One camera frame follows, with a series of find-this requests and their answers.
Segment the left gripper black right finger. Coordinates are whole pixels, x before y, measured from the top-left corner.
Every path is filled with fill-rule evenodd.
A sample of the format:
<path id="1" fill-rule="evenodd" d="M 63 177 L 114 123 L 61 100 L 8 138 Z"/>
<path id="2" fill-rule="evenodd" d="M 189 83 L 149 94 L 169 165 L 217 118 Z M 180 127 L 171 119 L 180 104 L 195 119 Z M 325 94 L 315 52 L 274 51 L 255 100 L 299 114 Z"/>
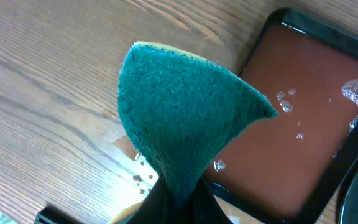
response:
<path id="1" fill-rule="evenodd" d="M 231 224 L 211 193 L 204 178 L 200 177 L 190 197 L 190 223 L 193 224 Z"/>

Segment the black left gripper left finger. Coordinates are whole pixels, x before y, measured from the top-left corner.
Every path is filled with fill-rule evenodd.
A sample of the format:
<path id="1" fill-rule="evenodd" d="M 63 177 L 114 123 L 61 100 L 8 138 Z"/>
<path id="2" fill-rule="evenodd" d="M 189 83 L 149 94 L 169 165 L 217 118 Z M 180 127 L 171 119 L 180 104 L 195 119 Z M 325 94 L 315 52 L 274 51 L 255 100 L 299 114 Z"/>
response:
<path id="1" fill-rule="evenodd" d="M 165 179 L 161 176 L 127 224 L 171 223 L 177 214 L 177 207 Z"/>

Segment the green yellow sponge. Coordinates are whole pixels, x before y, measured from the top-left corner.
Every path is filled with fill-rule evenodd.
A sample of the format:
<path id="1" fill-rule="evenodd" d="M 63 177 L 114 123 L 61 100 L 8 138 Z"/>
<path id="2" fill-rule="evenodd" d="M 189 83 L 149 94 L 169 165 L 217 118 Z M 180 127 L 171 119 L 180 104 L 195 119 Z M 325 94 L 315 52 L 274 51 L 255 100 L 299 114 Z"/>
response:
<path id="1" fill-rule="evenodd" d="M 254 87 L 196 54 L 133 43 L 121 67 L 118 113 L 128 138 L 184 205 L 210 161 L 250 124 L 277 116 Z"/>

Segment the rectangular red-brown tray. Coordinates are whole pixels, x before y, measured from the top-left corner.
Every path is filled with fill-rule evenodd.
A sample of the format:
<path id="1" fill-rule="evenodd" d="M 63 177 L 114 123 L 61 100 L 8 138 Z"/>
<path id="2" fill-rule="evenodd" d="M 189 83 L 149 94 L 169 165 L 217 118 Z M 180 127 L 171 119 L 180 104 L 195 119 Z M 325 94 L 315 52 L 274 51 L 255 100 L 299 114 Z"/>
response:
<path id="1" fill-rule="evenodd" d="M 242 79 L 277 110 L 250 125 L 204 176 L 215 196 L 264 223 L 314 223 L 358 166 L 358 39 L 277 9 Z"/>

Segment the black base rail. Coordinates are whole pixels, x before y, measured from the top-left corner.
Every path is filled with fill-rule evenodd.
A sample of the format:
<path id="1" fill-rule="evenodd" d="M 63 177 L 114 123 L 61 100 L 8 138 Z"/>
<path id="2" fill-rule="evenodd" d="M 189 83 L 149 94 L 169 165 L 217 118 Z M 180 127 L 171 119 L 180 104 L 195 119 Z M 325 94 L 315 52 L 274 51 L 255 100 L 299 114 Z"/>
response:
<path id="1" fill-rule="evenodd" d="M 77 224 L 77 221 L 55 208 L 45 207 L 37 214 L 34 224 Z"/>

